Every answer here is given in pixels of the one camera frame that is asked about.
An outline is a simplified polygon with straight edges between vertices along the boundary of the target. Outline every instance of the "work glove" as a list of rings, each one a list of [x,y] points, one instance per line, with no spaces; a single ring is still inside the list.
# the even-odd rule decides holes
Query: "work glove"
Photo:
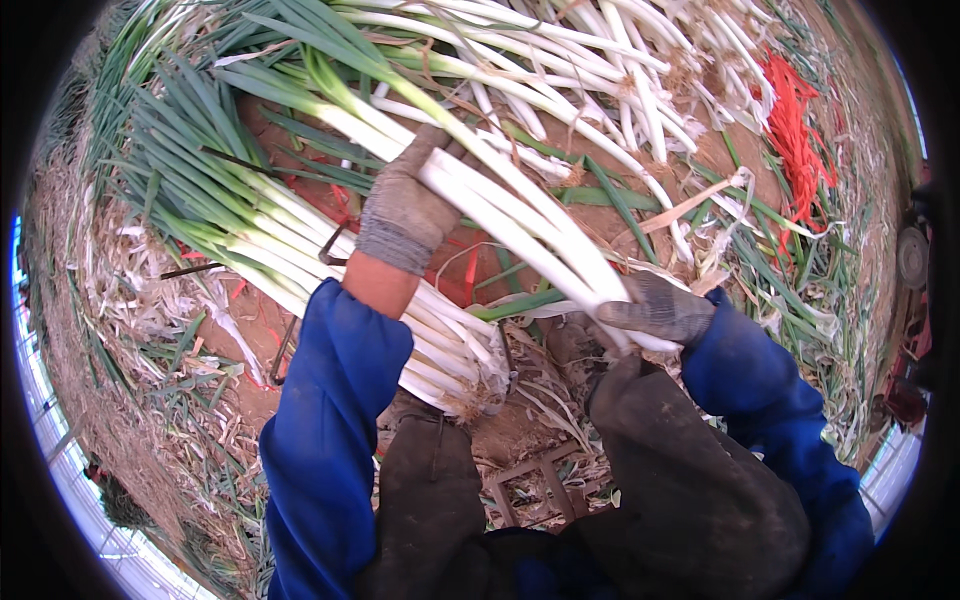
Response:
[[[623,277],[623,285],[633,302],[600,304],[596,312],[600,323],[642,331],[691,349],[713,321],[715,308],[710,300],[694,296],[649,271]]]
[[[420,127],[414,141],[380,171],[360,215],[357,250],[416,276],[460,223],[459,210],[417,181],[434,148],[457,158],[465,154],[444,130]]]

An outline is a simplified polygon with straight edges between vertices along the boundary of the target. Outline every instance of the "dirt ground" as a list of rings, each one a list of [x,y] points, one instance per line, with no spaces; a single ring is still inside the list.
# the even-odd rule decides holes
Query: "dirt ground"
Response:
[[[882,378],[889,367],[899,344],[902,324],[909,317],[906,315],[907,302],[903,301],[906,293],[895,273],[894,250],[909,190],[920,176],[919,137],[897,67],[862,10],[847,1],[832,5],[848,43],[844,35],[834,29],[819,2],[797,0],[795,6],[805,15],[810,28],[822,37],[824,50],[831,53],[837,69],[837,80],[832,83],[829,96],[812,101],[810,110],[817,115],[818,124],[824,127],[825,138],[837,148],[838,168],[849,174],[855,163],[860,169],[856,176],[850,175],[851,180],[842,191],[849,194],[855,204],[850,215],[845,216],[863,224],[856,248],[860,251],[859,287],[862,295],[876,298],[872,304],[874,316],[869,331],[864,334],[867,336],[865,364],[868,381],[876,380]],[[274,166],[301,168],[297,161],[276,149],[276,144],[291,147],[291,140],[285,131],[269,124],[257,112],[258,104],[261,101],[255,98],[242,99],[239,103],[242,120],[268,150]],[[699,116],[708,123],[705,114]],[[598,152],[582,139],[567,149],[566,127],[548,117],[543,121],[552,145],[574,154],[588,154],[602,166],[621,171],[606,153]],[[763,164],[763,142],[739,125],[730,128],[729,133],[743,164],[756,174],[756,196],[779,209],[784,196],[775,175]],[[701,147],[697,155],[699,160],[722,176],[733,172],[732,159],[719,133],[707,132],[698,138],[697,143]],[[320,158],[309,149],[304,154]],[[671,161],[669,168],[664,169],[656,167],[648,155],[638,158],[656,173],[676,202],[695,193],[692,189],[681,189],[687,168],[679,161]],[[624,175],[635,190],[643,192],[638,180]],[[108,380],[107,373],[99,367],[93,368],[97,369],[95,382],[87,364],[91,350],[72,307],[67,281],[67,273],[76,269],[79,255],[76,249],[68,247],[66,229],[62,226],[78,218],[82,220],[84,216],[83,190],[71,180],[73,176],[67,168],[43,174],[25,215],[28,218],[25,219],[24,239],[29,245],[28,252],[35,257],[35,271],[31,277],[43,281],[42,305],[49,335],[44,359],[61,406],[71,422],[84,413],[107,416],[102,419],[102,426],[88,427],[83,432],[81,442],[84,448],[95,450],[103,457],[136,501],[176,542],[182,535],[180,522],[191,517],[191,507],[180,497],[176,482],[156,458],[154,448],[160,445],[159,434],[150,434],[148,430],[151,428],[143,426],[143,419],[127,405],[124,397],[103,383]],[[345,216],[328,185],[304,178],[288,179],[287,183],[331,218],[339,221]],[[592,176],[586,176],[583,184],[596,185],[597,182]],[[75,213],[75,206],[81,208],[80,217]],[[574,205],[570,213],[598,240],[610,244],[616,251],[643,258],[636,241],[613,208]],[[649,216],[638,215],[641,219]],[[693,282],[695,275],[685,265],[673,260],[673,247],[666,230],[655,232],[651,238],[660,263],[672,266],[681,280]],[[453,301],[467,306],[472,303],[465,293],[470,258],[464,249],[490,241],[490,238],[483,232],[460,227],[454,230],[449,240],[437,251],[428,274],[436,274],[449,261],[439,287]],[[705,247],[707,243],[696,236],[692,241],[695,247],[698,244]],[[474,282],[502,271],[492,247],[480,246],[476,255]],[[266,374],[292,317],[250,285],[239,289],[233,296],[241,284],[240,278],[221,277],[231,293],[229,312]],[[525,291],[532,291],[540,281],[531,269],[521,270],[517,278]],[[507,282],[501,279],[477,290],[476,301],[487,303],[508,293]],[[210,351],[243,359],[233,338],[212,320],[203,323],[198,336],[204,338]],[[235,387],[228,388],[224,399],[241,415],[251,431],[258,432],[276,411],[279,397],[278,389],[261,388],[241,378]],[[508,468],[565,441],[557,429],[535,419],[527,406],[519,401],[508,401],[497,416],[482,418],[473,424],[474,455],[485,472]],[[146,432],[147,435],[130,435],[131,431]]]

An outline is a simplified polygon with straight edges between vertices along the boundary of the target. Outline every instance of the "bundle of green onions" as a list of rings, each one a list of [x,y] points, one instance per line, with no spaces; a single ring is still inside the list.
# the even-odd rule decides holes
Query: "bundle of green onions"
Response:
[[[516,10],[493,0],[270,0],[281,21],[253,14],[249,20],[313,45],[306,37],[324,36],[324,27],[328,27],[322,19],[320,24],[315,20],[319,18],[314,14],[320,10],[314,6],[317,4],[366,28],[370,33],[365,35],[380,44],[379,54],[395,67],[405,72],[426,71],[431,80],[453,77],[468,82],[467,94],[461,97],[471,96],[467,99],[475,101],[493,125],[490,133],[480,135],[494,147],[504,150],[508,142],[499,129],[491,96],[502,100],[538,141],[543,141],[546,133],[537,110],[560,119],[638,176],[663,209],[672,207],[673,202],[634,154],[649,142],[657,162],[666,161],[668,150],[693,155],[697,151],[694,140],[705,128],[692,116],[693,106],[690,114],[678,113],[672,95],[680,90],[664,88],[660,76],[682,69],[687,75],[684,80],[689,80],[684,95],[707,105],[715,129],[739,120],[759,133],[773,104],[772,88],[750,54],[763,38],[761,24],[769,17],[751,0],[733,3],[738,9],[735,18],[699,0],[685,3],[679,10],[672,2],[659,0],[666,14],[644,0],[603,0],[599,11],[590,2],[579,0],[554,0],[552,5],[521,0],[512,3]],[[756,41],[746,31],[752,31]],[[431,41],[420,44],[411,36]],[[456,56],[434,51],[432,45],[437,41],[449,44]],[[722,101],[697,80],[704,65],[710,63],[716,65],[725,85]],[[296,67],[274,60],[270,64],[298,76],[290,71]],[[366,69],[359,70],[376,79]],[[299,75],[306,86],[312,86],[302,69]],[[760,101],[749,93],[750,85],[762,91]],[[616,104],[618,119],[611,117],[612,110],[602,108],[604,100]],[[382,111],[433,122],[431,115],[418,110],[417,102],[411,101],[415,106],[409,107],[376,96],[370,102]],[[600,129],[591,122],[599,123]],[[528,164],[535,160],[524,154],[527,157],[521,159]],[[553,175],[547,178],[551,183],[558,181]],[[679,225],[669,227],[677,256],[692,263],[692,251]]]
[[[162,97],[137,89],[128,155],[108,162],[122,176],[113,183],[118,196],[163,232],[227,265],[302,317],[321,281],[343,276],[342,267],[317,258],[337,224],[259,172],[269,165],[240,124],[228,87],[172,58],[179,70],[157,70]],[[328,117],[353,119],[336,107]],[[352,236],[345,233],[331,254],[352,250]],[[425,283],[402,320],[413,331],[415,349],[400,378],[403,387],[460,416],[502,401],[509,374],[494,324]]]
[[[765,15],[749,1],[733,5],[741,22],[753,26]],[[610,253],[594,246],[511,158],[533,166],[549,184],[564,180],[570,166],[508,139],[491,96],[510,108],[529,133],[530,144],[545,137],[535,109],[547,112],[620,161],[668,209],[672,202],[666,192],[631,153],[649,142],[656,160],[665,160],[668,148],[691,155],[703,127],[674,110],[660,75],[676,64],[699,72],[704,62],[719,60],[714,55],[729,57],[731,48],[756,45],[737,21],[706,2],[687,3],[678,11],[665,7],[669,18],[643,0],[601,0],[599,11],[590,3],[555,4],[531,6],[518,0],[514,10],[492,0],[241,2],[229,11],[229,31],[215,47],[254,52],[214,61],[215,83],[173,57],[180,71],[161,72],[162,99],[140,90],[132,151],[127,160],[114,161],[126,178],[122,193],[164,231],[301,314],[324,277],[342,275],[341,269],[315,258],[336,225],[270,177],[267,159],[239,124],[229,87],[299,110],[340,132],[349,142],[336,139],[326,147],[345,161],[343,166],[325,165],[323,174],[313,177],[340,177],[361,194],[372,179],[351,165],[370,164],[364,151],[389,161],[413,139],[412,132],[386,114],[394,113],[444,128],[504,181],[505,186],[495,183],[441,150],[419,173],[421,182],[550,281],[568,299],[564,306],[592,314],[603,301],[627,300],[607,262]],[[693,32],[693,38],[684,30]],[[445,46],[435,50],[435,41]],[[701,46],[713,42],[714,55],[709,55]],[[765,89],[749,51],[743,55],[741,62],[721,69],[728,91],[744,85],[745,72],[759,77],[762,84],[751,84]],[[359,73],[360,90],[343,80],[351,71]],[[449,90],[437,84],[440,78],[465,84]],[[374,93],[372,82],[377,82]],[[444,107],[449,102],[438,102],[422,86],[440,90],[448,99],[457,96],[458,106],[472,100],[490,131],[469,128]],[[559,89],[568,91],[564,95]],[[719,115],[716,120],[729,122],[748,112],[755,123],[765,120],[770,100],[765,91],[762,102],[750,97],[755,105],[724,106],[701,84],[694,81],[692,89],[712,115]],[[409,104],[386,98],[388,90]],[[619,124],[612,111],[601,108],[604,96],[594,97],[597,93],[618,103]],[[583,118],[587,114],[594,118]],[[296,123],[290,120],[285,126]],[[197,150],[202,146],[220,154]],[[344,152],[345,147],[352,150]],[[223,154],[234,159],[223,159]],[[678,257],[691,262],[678,224],[669,226]],[[338,238],[333,250],[334,255],[349,255],[352,237]],[[403,320],[415,334],[416,351],[401,378],[411,392],[456,414],[470,412],[463,403],[472,396],[494,402],[502,398],[504,350],[492,325],[426,284]],[[607,333],[622,348],[631,342],[653,350],[677,348],[642,332],[608,328]]]
[[[486,163],[523,201],[440,150],[434,152],[420,171],[421,182],[457,206],[587,312],[592,313],[603,301],[628,299],[623,284],[603,254],[561,206],[508,158],[399,75],[381,50],[340,14],[312,0],[274,0],[274,4],[285,21],[255,15],[248,18],[301,41],[305,69],[313,85],[328,100],[350,112],[352,118],[339,116],[334,104],[321,101],[301,82],[255,62],[234,62],[227,70],[217,71],[221,81],[315,116],[384,160],[398,156],[412,141],[413,133],[357,97],[321,52],[388,85]],[[676,349],[675,344],[642,332],[610,329],[608,333],[624,348],[633,340],[650,349]]]

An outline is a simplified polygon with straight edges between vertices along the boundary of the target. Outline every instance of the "black metal rod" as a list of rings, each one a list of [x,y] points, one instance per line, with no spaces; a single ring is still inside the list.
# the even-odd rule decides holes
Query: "black metal rod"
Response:
[[[274,357],[274,364],[270,367],[270,381],[277,386],[283,385],[283,382],[286,381],[287,376],[283,375],[282,377],[277,376],[280,371],[280,361],[283,359],[283,352],[287,351],[287,345],[290,344],[290,338],[293,336],[294,327],[297,326],[297,315],[294,315],[294,320],[287,325],[287,332],[283,334],[283,342],[280,343],[280,348],[276,351],[276,357]]]
[[[347,265],[347,260],[344,258],[333,258],[330,256],[330,249],[333,248],[333,243],[337,241],[337,238],[340,237],[340,234],[344,232],[344,229],[347,228],[347,221],[344,221],[336,231],[333,232],[333,235],[330,236],[330,239],[326,240],[324,247],[320,249],[320,254],[318,258],[320,261],[331,267],[343,267]]]
[[[226,154],[220,152],[219,150],[214,150],[213,148],[209,148],[209,147],[207,147],[207,146],[201,146],[201,147],[199,148],[199,150],[200,150],[200,152],[204,152],[204,153],[207,153],[207,154],[209,154],[209,155],[216,156],[217,158],[222,158],[223,160],[228,160],[228,161],[230,161],[230,162],[232,162],[232,163],[234,163],[234,164],[238,164],[238,165],[240,165],[241,167],[247,167],[248,169],[251,169],[251,170],[253,170],[253,171],[256,171],[257,173],[262,173],[262,174],[264,174],[264,175],[269,175],[269,176],[271,176],[271,177],[273,177],[273,176],[276,174],[276,173],[274,173],[271,169],[264,169],[263,167],[258,167],[258,166],[256,166],[255,164],[251,164],[251,163],[247,162],[246,160],[241,160],[240,158],[237,158],[236,156],[226,155]]]
[[[196,267],[188,267],[186,269],[180,269],[178,271],[171,271],[169,273],[161,273],[160,279],[173,279],[174,277],[179,277],[181,275],[190,275],[191,273],[197,273],[199,271],[206,271],[207,269],[213,269],[215,267],[223,267],[219,262],[208,262],[205,265],[198,265]]]

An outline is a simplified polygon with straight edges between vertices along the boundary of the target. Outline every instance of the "red vehicle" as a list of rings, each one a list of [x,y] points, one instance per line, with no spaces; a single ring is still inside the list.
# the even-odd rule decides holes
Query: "red vehicle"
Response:
[[[919,301],[917,294],[910,299],[915,304],[910,311],[913,318],[907,323],[884,391],[874,397],[874,406],[882,406],[904,429],[924,420],[930,400],[931,375],[936,369],[936,359],[931,353],[928,272],[933,231],[928,219],[927,191],[926,185],[922,185],[911,194],[913,207],[907,215],[907,227],[897,238],[898,274],[906,287],[921,292]]]

